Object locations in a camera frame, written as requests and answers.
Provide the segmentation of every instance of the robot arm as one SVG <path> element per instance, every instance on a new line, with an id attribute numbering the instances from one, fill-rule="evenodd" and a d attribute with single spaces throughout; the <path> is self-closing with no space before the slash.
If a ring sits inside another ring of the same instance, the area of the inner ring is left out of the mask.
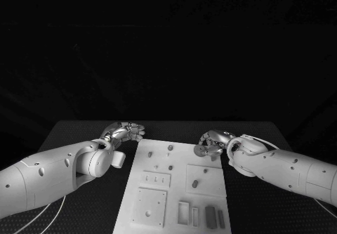
<path id="1" fill-rule="evenodd" d="M 37 153 L 0 171 L 0 219 L 60 200 L 101 177 L 110 165 L 122 168 L 126 155 L 114 150 L 123 141 L 143 139 L 143 129 L 114 123 L 100 139 Z"/>
<path id="2" fill-rule="evenodd" d="M 248 135 L 212 130 L 195 147 L 198 156 L 219 156 L 209 151 L 227 150 L 230 164 L 237 171 L 280 188 L 310 196 L 337 206 L 337 166 L 286 150 L 268 151 L 266 145 Z"/>

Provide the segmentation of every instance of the table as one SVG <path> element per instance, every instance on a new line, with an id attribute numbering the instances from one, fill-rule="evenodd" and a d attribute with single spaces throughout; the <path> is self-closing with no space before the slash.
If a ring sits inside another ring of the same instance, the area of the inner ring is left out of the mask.
<path id="1" fill-rule="evenodd" d="M 146 126 L 145 138 L 198 144 L 204 133 L 227 130 L 238 136 L 253 135 L 281 149 L 292 151 L 281 132 L 271 122 L 251 121 L 61 121 L 39 149 L 41 151 L 97 139 L 114 122 L 135 122 Z M 86 184 L 65 198 L 58 218 L 47 234 L 111 234 L 119 216 L 124 190 L 137 150 L 137 142 L 127 141 L 119 151 L 127 155 L 122 169 L 110 168 L 107 174 Z M 283 190 L 260 178 L 247 177 L 228 164 L 224 154 L 227 200 L 234 234 L 328 234 L 337 233 L 337 220 L 313 198 Z M 42 216 L 21 232 L 39 234 L 50 225 L 63 203 L 58 200 Z M 0 233 L 14 234 L 37 217 L 45 207 L 15 214 L 0 220 Z"/>

